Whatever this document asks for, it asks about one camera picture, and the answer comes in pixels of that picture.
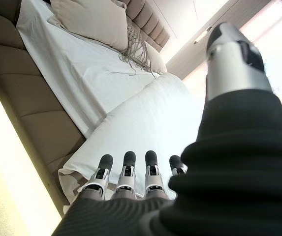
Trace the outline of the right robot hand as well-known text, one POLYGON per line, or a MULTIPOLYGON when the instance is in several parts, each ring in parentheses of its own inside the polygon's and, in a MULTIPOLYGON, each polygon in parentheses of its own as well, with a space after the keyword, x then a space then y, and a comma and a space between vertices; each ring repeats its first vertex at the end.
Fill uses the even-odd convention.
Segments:
POLYGON ((56 236, 282 236, 282 104, 257 48, 232 24, 207 44, 208 74, 195 143, 173 161, 175 200, 151 188, 145 200, 101 201, 84 189, 56 236))

